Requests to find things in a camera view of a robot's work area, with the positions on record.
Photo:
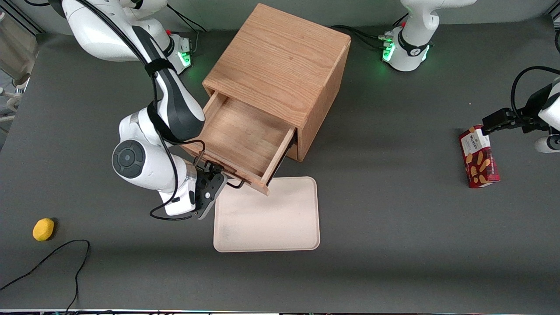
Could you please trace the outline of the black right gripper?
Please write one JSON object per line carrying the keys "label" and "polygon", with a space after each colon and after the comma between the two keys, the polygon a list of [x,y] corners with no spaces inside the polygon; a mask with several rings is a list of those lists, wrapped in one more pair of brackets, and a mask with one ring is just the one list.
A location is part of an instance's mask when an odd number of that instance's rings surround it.
{"label": "black right gripper", "polygon": [[224,170],[222,165],[207,160],[203,167],[196,165],[195,168],[197,173],[195,194],[205,194],[207,191],[215,194],[219,188],[219,174]]}

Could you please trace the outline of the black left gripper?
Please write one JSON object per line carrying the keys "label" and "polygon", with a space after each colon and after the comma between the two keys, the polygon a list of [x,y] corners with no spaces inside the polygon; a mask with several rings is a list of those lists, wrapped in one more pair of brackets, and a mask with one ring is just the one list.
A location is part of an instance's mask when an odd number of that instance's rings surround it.
{"label": "black left gripper", "polygon": [[544,122],[538,113],[544,108],[552,90],[552,83],[532,94],[526,105],[521,109],[523,119],[512,109],[500,109],[483,118],[481,132],[487,136],[493,132],[510,130],[521,127],[523,133],[532,131],[550,131],[548,123]]}

